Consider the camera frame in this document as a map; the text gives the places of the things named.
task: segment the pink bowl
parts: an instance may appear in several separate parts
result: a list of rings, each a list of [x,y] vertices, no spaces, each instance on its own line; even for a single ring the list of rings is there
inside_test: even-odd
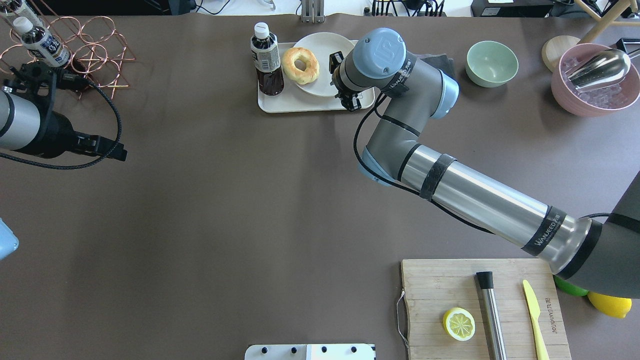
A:
[[[627,101],[625,101],[619,108],[605,109],[591,105],[577,97],[569,89],[571,84],[567,85],[560,73],[560,68],[564,61],[576,58],[579,63],[582,63],[589,60],[596,53],[606,49],[610,48],[600,44],[579,44],[567,50],[562,57],[560,57],[560,62],[554,69],[554,73],[551,75],[551,92],[554,94],[558,104],[560,104],[560,106],[562,106],[566,111],[582,117],[597,117],[626,109],[633,105],[636,100],[638,100],[638,97],[640,97],[640,75],[633,64],[631,64],[631,69],[625,79],[620,83],[620,87],[622,88],[621,93],[624,94]]]

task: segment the bottle cap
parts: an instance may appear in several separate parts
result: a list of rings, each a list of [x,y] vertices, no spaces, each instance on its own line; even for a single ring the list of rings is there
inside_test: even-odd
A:
[[[267,38],[269,37],[269,25],[265,22],[259,22],[253,27],[253,32],[257,38]]]
[[[18,19],[13,21],[13,27],[18,34],[26,34],[33,29],[33,24],[29,19],[24,16],[20,16]]]
[[[493,289],[493,272],[476,272],[476,275],[478,276],[478,283],[481,289]]]

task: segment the lemon slice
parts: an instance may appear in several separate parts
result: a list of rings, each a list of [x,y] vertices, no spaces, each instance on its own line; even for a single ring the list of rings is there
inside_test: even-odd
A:
[[[449,309],[442,318],[447,334],[458,341],[467,341],[476,333],[474,317],[461,307]]]

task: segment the bagel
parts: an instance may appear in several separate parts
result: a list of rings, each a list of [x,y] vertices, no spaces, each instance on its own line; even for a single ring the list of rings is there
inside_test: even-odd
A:
[[[296,67],[296,61],[305,63],[305,70]],[[320,75],[320,64],[316,56],[304,47],[292,47],[282,55],[282,70],[285,75],[300,85],[314,82]]]

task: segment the yellow knife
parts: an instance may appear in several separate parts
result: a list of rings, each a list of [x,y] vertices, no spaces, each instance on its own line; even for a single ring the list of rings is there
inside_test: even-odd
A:
[[[523,280],[522,287],[524,288],[524,295],[527,298],[527,306],[529,306],[529,315],[531,316],[531,325],[533,326],[533,337],[536,340],[536,354],[538,355],[538,360],[549,360],[545,341],[542,339],[540,325],[538,325],[538,318],[540,317],[540,305],[538,304],[538,298],[536,298],[536,293],[533,292],[529,281]]]

